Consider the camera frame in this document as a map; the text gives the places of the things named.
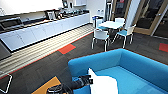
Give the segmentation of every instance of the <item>carpet floor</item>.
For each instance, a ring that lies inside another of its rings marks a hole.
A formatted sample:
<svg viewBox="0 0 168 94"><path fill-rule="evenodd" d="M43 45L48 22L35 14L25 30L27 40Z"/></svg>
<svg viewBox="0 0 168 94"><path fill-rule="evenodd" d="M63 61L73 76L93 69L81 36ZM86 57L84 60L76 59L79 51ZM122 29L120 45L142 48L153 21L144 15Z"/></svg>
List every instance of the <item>carpet floor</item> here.
<svg viewBox="0 0 168 94"><path fill-rule="evenodd" d="M12 73L13 80L8 94L30 94L37 88L48 82L54 76L61 83L71 81L71 74L68 69L68 61L82 56L104 52L104 41L98 40L91 49L93 33L73 41L71 44L76 48L66 54L55 51L38 61L23 67ZM143 56L157 60L168 65L168 52L159 50L160 43L168 44L168 40L151 37L148 35L134 33L133 42L129 44L130 37L127 38L125 49L131 50ZM118 38L113 44L107 47L108 50L122 48L123 38ZM1 79L0 88L5 89L8 77Z"/></svg>

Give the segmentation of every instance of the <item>white chair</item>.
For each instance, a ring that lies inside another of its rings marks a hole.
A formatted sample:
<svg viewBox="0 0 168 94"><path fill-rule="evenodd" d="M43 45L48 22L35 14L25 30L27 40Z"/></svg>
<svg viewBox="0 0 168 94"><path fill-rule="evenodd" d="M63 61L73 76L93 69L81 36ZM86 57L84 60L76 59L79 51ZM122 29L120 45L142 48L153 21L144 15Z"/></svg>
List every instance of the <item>white chair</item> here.
<svg viewBox="0 0 168 94"><path fill-rule="evenodd" d="M115 18L115 22L125 23L124 18Z"/></svg>
<svg viewBox="0 0 168 94"><path fill-rule="evenodd" d="M130 40L130 44L131 44L131 42L132 42L132 37L133 37L133 33L132 33L132 32L133 32L135 26L136 26L136 25L134 25L134 26L132 26L132 27L128 27L127 30L122 30L122 31L117 32L116 35L115 35L115 37L114 37L114 39L113 39L113 41L112 41L112 43L114 43L114 41L115 41L117 35L124 36L124 44L123 44L123 48L124 48L124 47L125 47L125 42L126 42L127 36L131 35L131 40Z"/></svg>
<svg viewBox="0 0 168 94"><path fill-rule="evenodd" d="M94 40L96 39L96 43L97 43L97 39L99 40L104 40L105 41L105 51L106 51L106 46L107 46L107 42L109 45L109 35L107 35L108 31L102 31L100 29L95 29L94 30L94 37L93 37L93 41L92 41L92 49L93 49L93 45L94 45Z"/></svg>
<svg viewBox="0 0 168 94"><path fill-rule="evenodd" d="M106 27L99 26L103 22L103 19L96 19L96 29L107 29Z"/></svg>
<svg viewBox="0 0 168 94"><path fill-rule="evenodd" d="M0 73L5 74L5 75L7 75L7 76L9 76L9 77L10 77L10 78L9 78L8 85L7 85L7 87L6 87L6 90L4 91L4 90L0 89L0 91L1 91L1 92L3 92L3 93L5 93L5 94L6 94L6 93L8 93L9 86L10 86L10 83L11 83L11 81L12 81L12 75L7 74L7 73L5 73L5 72L3 72L3 71L0 71Z"/></svg>

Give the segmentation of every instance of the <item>sofa armrest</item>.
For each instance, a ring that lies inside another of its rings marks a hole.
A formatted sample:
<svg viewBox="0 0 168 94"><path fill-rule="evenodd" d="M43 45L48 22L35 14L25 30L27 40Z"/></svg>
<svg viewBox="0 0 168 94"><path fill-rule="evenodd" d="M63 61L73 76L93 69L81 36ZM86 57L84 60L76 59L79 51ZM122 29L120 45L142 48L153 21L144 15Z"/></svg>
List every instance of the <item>sofa armrest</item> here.
<svg viewBox="0 0 168 94"><path fill-rule="evenodd" d="M86 75L89 68L94 72L119 65L121 49L72 59L68 62L72 77Z"/></svg>
<svg viewBox="0 0 168 94"><path fill-rule="evenodd" d="M131 51L123 50L120 66L168 91L167 65Z"/></svg>

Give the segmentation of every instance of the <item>blue sofa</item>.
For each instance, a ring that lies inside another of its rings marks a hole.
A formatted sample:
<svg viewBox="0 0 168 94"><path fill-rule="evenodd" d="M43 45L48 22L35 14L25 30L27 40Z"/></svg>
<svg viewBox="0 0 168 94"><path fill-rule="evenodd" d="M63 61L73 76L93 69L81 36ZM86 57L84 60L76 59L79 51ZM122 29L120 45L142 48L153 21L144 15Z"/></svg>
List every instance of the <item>blue sofa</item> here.
<svg viewBox="0 0 168 94"><path fill-rule="evenodd" d="M72 59L68 67L73 79L88 74L89 68L115 78L119 94L168 94L168 66L125 49ZM74 94L91 94L90 86Z"/></svg>

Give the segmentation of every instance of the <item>countertop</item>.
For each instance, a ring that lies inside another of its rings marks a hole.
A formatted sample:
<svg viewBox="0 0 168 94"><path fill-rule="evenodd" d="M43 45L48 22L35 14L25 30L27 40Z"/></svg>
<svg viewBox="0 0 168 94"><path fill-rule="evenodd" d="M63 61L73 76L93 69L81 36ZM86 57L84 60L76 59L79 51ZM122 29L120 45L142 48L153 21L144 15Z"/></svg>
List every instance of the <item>countertop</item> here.
<svg viewBox="0 0 168 94"><path fill-rule="evenodd" d="M31 27L31 26L36 26L36 25L40 25L40 24L44 24L44 23L48 23L48 22L58 21L58 20L62 20L62 19L66 19L66 18L78 16L78 15L83 15L83 14L87 14L87 13L88 13L88 12L80 13L80 14L67 14L67 15L64 15L61 19L43 20L43 21L39 21L39 22L35 22L35 23L30 23L30 24L26 24L26 25L21 26L21 27L18 27L18 28L13 28L13 29L9 29L9 30L0 31L0 34L1 34L1 33L5 33L5 32L14 31L14 30L18 30L18 29L22 29L22 28L27 28L27 27Z"/></svg>

